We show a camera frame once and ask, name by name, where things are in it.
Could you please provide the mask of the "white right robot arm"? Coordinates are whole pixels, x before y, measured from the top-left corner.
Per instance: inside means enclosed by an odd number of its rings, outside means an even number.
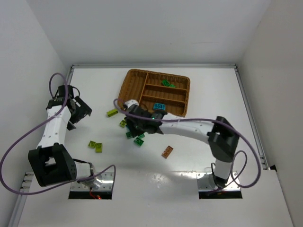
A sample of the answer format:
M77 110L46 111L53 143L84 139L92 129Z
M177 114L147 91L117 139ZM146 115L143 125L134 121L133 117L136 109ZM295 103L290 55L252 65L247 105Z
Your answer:
M216 122L187 121L163 110L151 113L131 99L123 104L128 115L126 124L133 137L143 133L179 135L204 142L210 146L215 158L212 175L215 185L223 188L229 179L232 161L238 145L239 136L226 128L222 123L231 127L229 122L218 116Z

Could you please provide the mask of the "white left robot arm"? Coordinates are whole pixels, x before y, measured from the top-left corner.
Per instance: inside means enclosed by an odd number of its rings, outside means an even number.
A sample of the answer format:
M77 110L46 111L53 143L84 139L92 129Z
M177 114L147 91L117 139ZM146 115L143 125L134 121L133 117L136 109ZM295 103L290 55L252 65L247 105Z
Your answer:
M47 105L48 122L37 148L29 151L28 160L40 186L46 187L77 180L90 188L97 188L92 163L74 159L65 148L67 131L91 115L92 109L73 93L73 86L59 86Z

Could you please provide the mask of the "dark green lego block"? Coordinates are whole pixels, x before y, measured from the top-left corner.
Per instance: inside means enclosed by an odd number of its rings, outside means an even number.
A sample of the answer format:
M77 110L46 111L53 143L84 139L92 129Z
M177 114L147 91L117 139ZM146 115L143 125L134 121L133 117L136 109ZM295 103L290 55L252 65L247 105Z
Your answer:
M169 86L170 86L170 83L169 83L166 79L162 80L162 81L161 81L161 84L162 84L163 86L166 86L166 87L169 87Z

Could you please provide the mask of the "cyan patterned round lego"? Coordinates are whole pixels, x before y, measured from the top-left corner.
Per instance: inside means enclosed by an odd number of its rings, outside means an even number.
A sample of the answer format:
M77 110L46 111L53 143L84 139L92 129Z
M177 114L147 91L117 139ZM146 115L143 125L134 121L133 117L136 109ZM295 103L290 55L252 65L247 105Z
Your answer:
M165 104L155 103L153 105L153 110L164 110L165 111L165 109L166 109Z

